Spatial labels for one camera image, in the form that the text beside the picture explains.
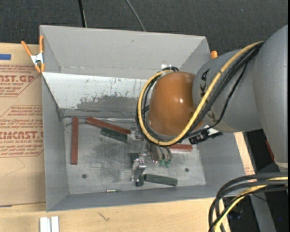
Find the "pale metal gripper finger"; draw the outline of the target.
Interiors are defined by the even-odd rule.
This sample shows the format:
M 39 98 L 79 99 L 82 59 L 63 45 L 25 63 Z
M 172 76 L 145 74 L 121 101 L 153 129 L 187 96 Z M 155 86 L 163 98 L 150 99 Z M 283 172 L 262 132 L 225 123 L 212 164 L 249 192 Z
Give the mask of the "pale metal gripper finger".
M 135 159 L 132 163 L 131 180 L 132 182 L 143 182 L 143 172 L 146 169 L 146 163 L 144 159 Z
M 128 140 L 129 141 L 133 141 L 133 140 L 143 140 L 144 139 L 144 136 L 143 134 L 138 131 L 138 130 L 131 130 L 129 135 L 128 135 Z

